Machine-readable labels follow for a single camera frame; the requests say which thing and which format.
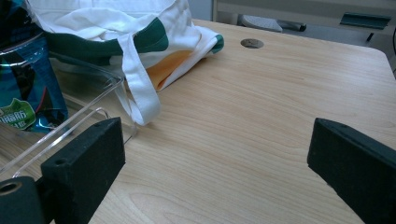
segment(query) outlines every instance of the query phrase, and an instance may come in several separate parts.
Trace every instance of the orange stripe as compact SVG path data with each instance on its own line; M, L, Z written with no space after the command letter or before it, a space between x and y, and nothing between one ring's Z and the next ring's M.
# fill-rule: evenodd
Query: orange stripe
M159 90L163 86L165 80L189 57L191 53L191 50L174 52L166 56L159 63L156 63L146 69L155 90Z

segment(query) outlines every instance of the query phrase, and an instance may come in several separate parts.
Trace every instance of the plastic container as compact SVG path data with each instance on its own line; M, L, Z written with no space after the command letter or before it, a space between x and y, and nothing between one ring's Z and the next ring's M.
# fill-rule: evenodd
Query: plastic container
M38 179L43 161L100 120L120 117L124 143L136 133L123 76L64 56L56 57L51 64L69 119L47 134L19 131L0 123L0 181L21 175Z

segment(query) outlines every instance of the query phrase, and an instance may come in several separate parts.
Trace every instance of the green stripe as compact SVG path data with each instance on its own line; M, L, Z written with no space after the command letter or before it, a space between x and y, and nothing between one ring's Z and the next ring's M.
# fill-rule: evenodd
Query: green stripe
M222 35L216 35L216 39L218 40L218 43L216 43L216 45L213 46L212 50L210 50L214 54L224 48L224 37Z
M80 59L97 65L109 64L114 55L122 55L117 39L107 41L91 41L70 34L46 33L49 50ZM156 18L144 30L134 37L134 45L138 53L164 51L169 46L163 23Z

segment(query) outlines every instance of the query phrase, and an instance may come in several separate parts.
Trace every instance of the wooden table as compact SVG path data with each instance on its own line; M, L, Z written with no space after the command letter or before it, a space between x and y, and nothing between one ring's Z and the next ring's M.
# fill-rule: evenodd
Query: wooden table
M92 223L361 223L306 163L315 118L396 148L396 81L375 49L197 21L225 39L161 91L161 115ZM261 49L246 49L255 38Z

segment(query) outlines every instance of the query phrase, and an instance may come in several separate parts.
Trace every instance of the white fabric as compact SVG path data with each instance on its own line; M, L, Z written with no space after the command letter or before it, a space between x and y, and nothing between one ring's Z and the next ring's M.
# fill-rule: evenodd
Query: white fabric
M193 26L187 0L26 1L33 19L47 32L78 35L94 41L118 39L123 50L122 71L134 97L134 101L131 100L132 117L140 125L152 121L161 110L145 66L160 61L162 54L177 51L173 49L173 42L194 49L190 58L166 79L163 89L191 69L216 44L216 33ZM133 37L156 17L162 22L169 21L164 26L169 35L170 48L165 52L156 52L157 55L139 55ZM120 60L120 57L115 57L111 62L120 63L117 59Z

